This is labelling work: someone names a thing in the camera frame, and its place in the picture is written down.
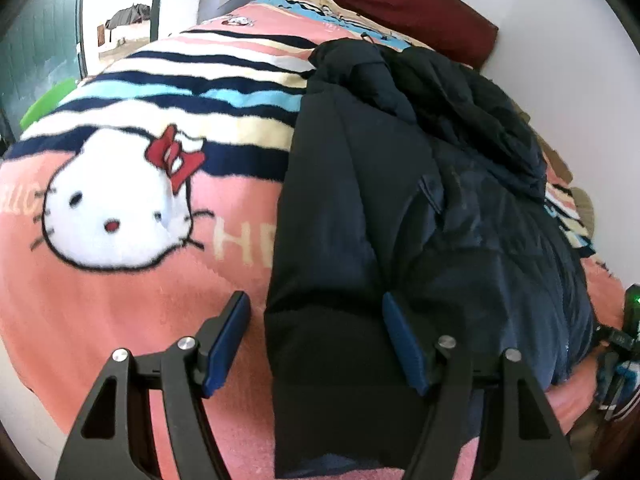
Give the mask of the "blue gloved right hand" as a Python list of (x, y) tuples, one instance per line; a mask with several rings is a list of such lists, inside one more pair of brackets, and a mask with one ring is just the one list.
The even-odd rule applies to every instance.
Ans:
[(626, 360), (615, 351), (598, 357), (594, 397), (604, 419), (623, 420), (639, 405), (639, 361)]

